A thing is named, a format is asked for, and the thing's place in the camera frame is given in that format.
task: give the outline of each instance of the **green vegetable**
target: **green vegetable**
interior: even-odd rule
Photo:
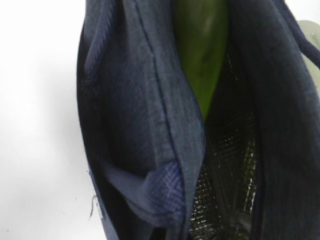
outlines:
[[[228,38],[227,0],[176,0],[173,26],[182,69],[206,120]]]

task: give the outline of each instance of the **fabric bag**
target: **fabric bag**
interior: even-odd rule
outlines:
[[[318,50],[283,1],[228,0],[204,124],[173,6],[87,0],[77,102],[107,239],[320,238],[320,106],[301,56],[317,65]]]

